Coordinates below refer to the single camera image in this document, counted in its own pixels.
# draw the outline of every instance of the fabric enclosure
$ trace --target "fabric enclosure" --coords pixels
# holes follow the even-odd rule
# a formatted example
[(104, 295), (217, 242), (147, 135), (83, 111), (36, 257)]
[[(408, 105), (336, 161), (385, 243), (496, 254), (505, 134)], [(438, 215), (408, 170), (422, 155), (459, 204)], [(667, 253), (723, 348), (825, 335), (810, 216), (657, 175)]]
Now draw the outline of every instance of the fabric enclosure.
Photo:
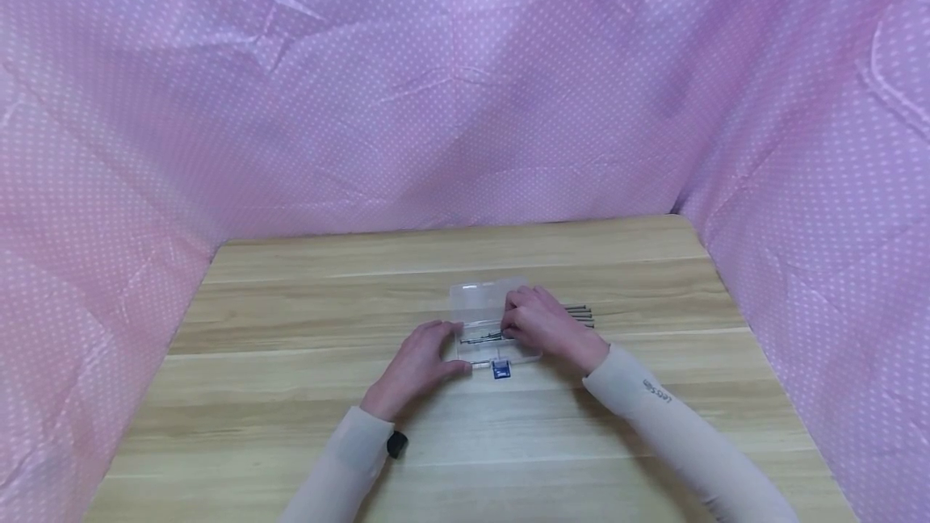
[(930, 515), (930, 0), (0, 0), (0, 521), (79, 521), (231, 237), (680, 212)]

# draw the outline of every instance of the left hand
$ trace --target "left hand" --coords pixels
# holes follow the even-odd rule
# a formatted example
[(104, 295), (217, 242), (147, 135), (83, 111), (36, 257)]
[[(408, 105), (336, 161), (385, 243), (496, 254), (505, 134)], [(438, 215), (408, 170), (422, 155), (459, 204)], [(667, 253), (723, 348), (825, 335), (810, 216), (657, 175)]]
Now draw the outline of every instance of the left hand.
[(461, 323), (436, 320), (414, 329), (378, 382), (368, 388), (359, 407), (375, 418), (394, 421), (418, 395), (455, 376), (471, 374), (469, 362), (443, 362), (440, 357), (442, 344), (461, 328)]

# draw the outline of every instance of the wood grain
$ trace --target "wood grain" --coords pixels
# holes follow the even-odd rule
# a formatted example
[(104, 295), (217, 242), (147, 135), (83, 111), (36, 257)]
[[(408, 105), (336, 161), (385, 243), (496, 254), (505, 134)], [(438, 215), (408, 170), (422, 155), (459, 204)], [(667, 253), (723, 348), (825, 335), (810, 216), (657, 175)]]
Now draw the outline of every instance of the wood grain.
[[(675, 216), (238, 241), (216, 255), (87, 521), (273, 521), (448, 286), (524, 274), (750, 455), (803, 521), (855, 521), (690, 225)], [(564, 366), (449, 383), (360, 521), (707, 521)]]

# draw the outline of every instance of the black wristband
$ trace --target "black wristband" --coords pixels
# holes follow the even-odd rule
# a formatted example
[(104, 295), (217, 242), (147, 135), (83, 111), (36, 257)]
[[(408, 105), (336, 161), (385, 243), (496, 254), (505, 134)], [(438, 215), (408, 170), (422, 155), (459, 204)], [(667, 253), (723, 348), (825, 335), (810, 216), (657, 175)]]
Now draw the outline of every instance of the black wristband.
[(403, 432), (394, 431), (391, 437), (387, 439), (387, 456), (398, 459), (404, 447), (406, 447), (406, 442), (408, 442), (408, 438), (404, 436)]

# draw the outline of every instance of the clear plastic box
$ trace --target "clear plastic box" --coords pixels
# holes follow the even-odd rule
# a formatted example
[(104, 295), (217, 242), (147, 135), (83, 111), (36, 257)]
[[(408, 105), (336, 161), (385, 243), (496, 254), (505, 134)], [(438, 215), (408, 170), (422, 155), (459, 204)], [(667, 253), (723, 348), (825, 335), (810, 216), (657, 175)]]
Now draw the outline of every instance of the clear plastic box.
[(526, 284), (526, 278), (512, 277), (449, 288), (451, 319), (465, 324), (463, 332), (455, 336), (455, 357), (475, 368), (488, 368), (492, 362), (536, 362), (540, 358), (538, 350), (501, 335), (507, 292)]

